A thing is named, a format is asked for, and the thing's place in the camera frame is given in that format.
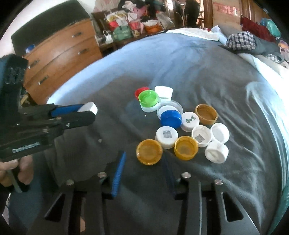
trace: gray blanket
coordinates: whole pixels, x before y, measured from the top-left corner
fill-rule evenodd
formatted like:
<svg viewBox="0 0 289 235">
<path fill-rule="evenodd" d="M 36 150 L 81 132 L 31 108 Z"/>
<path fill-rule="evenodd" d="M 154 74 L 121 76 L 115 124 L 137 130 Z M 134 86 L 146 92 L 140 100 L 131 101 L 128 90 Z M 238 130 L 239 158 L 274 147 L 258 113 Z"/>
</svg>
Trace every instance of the gray blanket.
<svg viewBox="0 0 289 235">
<path fill-rule="evenodd" d="M 157 85 L 172 87 L 172 99 L 184 112 L 212 105 L 217 122 L 230 131 L 224 164 L 207 160 L 204 148 L 190 161 L 171 152 L 174 171 L 190 172 L 201 182 L 223 180 L 260 233 L 269 228 L 287 179 L 283 103 L 257 70 L 217 45 L 181 34 L 145 38 L 93 63 L 53 96 L 57 104 L 93 101 L 99 109 L 92 125 L 67 130 L 45 152 L 59 185 L 86 180 L 115 160 L 118 150 L 127 152 L 120 194 L 108 204 L 112 234 L 177 231 L 180 203 L 169 195 L 160 163 L 142 165 L 135 154 L 138 143 L 154 139 L 161 125 L 156 112 L 141 110 L 134 91 Z"/>
</svg>

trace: dresser drawer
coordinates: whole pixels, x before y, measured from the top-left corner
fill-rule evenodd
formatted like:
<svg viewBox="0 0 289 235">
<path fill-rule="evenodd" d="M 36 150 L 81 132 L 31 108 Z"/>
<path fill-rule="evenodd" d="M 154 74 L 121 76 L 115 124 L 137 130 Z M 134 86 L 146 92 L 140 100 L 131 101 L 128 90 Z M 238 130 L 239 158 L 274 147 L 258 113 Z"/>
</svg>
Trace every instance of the dresser drawer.
<svg viewBox="0 0 289 235">
<path fill-rule="evenodd" d="M 46 103 L 61 85 L 76 73 L 102 58 L 95 37 L 62 53 L 24 85 L 37 104 Z"/>
<path fill-rule="evenodd" d="M 83 20 L 55 33 L 32 50 L 25 59 L 29 61 L 24 84 L 53 59 L 69 48 L 95 35 L 91 20 Z"/>
</svg>

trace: blue bottle cap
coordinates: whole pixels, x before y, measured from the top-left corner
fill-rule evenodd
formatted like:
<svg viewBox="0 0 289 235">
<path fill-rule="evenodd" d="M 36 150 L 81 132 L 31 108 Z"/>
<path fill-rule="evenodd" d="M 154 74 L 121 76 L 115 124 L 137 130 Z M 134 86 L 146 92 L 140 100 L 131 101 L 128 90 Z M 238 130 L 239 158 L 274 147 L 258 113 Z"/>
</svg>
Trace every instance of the blue bottle cap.
<svg viewBox="0 0 289 235">
<path fill-rule="evenodd" d="M 176 110 L 164 111 L 161 115 L 161 124 L 175 129 L 179 128 L 181 126 L 181 113 Z"/>
</svg>

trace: metal screw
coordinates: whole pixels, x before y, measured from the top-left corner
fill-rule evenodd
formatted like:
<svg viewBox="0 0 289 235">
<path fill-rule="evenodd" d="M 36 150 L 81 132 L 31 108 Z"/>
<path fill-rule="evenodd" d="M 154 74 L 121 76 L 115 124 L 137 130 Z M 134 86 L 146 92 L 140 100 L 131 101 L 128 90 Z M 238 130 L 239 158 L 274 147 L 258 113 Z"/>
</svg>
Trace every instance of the metal screw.
<svg viewBox="0 0 289 235">
<path fill-rule="evenodd" d="M 69 180 L 66 181 L 66 185 L 67 186 L 74 185 L 74 181 L 72 179 L 69 179 Z"/>
<path fill-rule="evenodd" d="M 106 174 L 105 172 L 99 172 L 99 173 L 97 174 L 97 176 L 98 176 L 99 178 L 104 178 L 104 177 L 107 177 L 107 174 Z"/>
<path fill-rule="evenodd" d="M 188 178 L 191 178 L 191 177 L 192 177 L 192 175 L 191 175 L 189 172 L 184 172 L 184 173 L 181 174 L 181 176 L 182 176 L 183 178 L 185 178 L 185 179 L 188 179 Z"/>
<path fill-rule="evenodd" d="M 220 179 L 215 179 L 215 185 L 222 185 L 224 182 Z"/>
</svg>

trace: green bag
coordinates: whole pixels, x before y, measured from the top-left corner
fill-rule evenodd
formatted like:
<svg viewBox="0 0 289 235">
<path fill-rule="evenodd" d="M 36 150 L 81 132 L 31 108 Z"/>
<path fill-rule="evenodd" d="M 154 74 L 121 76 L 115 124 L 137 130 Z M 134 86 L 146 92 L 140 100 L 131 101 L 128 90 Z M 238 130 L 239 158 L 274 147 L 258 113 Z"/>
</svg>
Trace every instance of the green bag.
<svg viewBox="0 0 289 235">
<path fill-rule="evenodd" d="M 271 19 L 267 20 L 266 27 L 274 37 L 281 36 L 281 33 L 279 29 L 277 28 L 277 26 L 275 25 L 275 23 L 273 22 L 273 20 Z"/>
<path fill-rule="evenodd" d="M 129 26 L 118 26 L 112 33 L 115 41 L 121 41 L 133 37 Z"/>
</svg>

